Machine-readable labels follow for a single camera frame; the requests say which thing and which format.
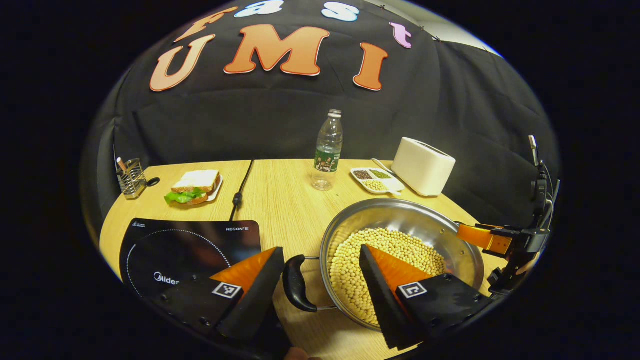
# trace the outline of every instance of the induction cooktop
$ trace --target induction cooktop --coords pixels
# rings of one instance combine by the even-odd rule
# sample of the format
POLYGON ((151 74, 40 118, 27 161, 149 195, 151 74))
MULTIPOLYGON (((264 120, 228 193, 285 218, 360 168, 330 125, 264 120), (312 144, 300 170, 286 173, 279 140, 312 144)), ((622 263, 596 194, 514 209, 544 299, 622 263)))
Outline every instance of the induction cooktop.
POLYGON ((188 279, 210 277, 258 254, 258 223, 135 218, 120 249, 120 275, 140 297, 155 297, 188 279))

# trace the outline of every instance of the black pan handle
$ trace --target black pan handle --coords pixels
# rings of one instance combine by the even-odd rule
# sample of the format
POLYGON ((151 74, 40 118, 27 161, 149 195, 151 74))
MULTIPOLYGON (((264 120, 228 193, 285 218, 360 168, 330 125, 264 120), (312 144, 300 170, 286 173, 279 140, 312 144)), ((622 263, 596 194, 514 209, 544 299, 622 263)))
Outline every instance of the black pan handle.
POLYGON ((316 313, 318 310, 335 309, 337 306, 317 307, 307 299, 307 284, 305 284, 305 278, 302 276, 302 271, 300 271, 300 267, 306 259, 320 260, 317 256, 298 255, 289 259, 284 266, 282 286, 287 299, 293 306, 309 313, 316 313))

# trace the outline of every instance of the toaster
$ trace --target toaster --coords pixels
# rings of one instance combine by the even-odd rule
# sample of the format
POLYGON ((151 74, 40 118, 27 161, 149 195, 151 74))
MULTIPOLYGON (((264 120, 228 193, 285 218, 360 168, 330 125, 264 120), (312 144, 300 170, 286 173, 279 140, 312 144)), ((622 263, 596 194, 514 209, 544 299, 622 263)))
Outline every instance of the toaster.
POLYGON ((402 138, 391 170, 421 196, 442 193, 456 160, 418 140, 402 138))

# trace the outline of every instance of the plastic water bottle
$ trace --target plastic water bottle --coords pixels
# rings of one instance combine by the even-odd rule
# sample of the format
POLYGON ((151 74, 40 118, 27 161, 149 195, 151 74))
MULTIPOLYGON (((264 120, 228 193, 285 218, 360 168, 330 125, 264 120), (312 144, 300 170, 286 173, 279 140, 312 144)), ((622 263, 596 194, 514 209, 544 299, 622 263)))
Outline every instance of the plastic water bottle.
POLYGON ((326 191, 331 189, 338 170, 338 160, 342 152, 342 123, 340 110, 329 110, 329 115, 318 133, 316 156, 314 157, 314 188, 326 191))

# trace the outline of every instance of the metal utensil holder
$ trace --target metal utensil holder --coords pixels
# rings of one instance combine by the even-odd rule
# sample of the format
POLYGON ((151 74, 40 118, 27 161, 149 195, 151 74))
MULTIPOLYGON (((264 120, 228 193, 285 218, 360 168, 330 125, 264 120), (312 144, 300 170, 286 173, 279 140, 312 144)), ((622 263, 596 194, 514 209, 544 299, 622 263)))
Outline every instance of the metal utensil holder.
POLYGON ((137 199, 147 188, 147 179, 142 170, 140 159, 129 160, 125 163, 126 171, 118 169, 118 182, 126 199, 137 199))

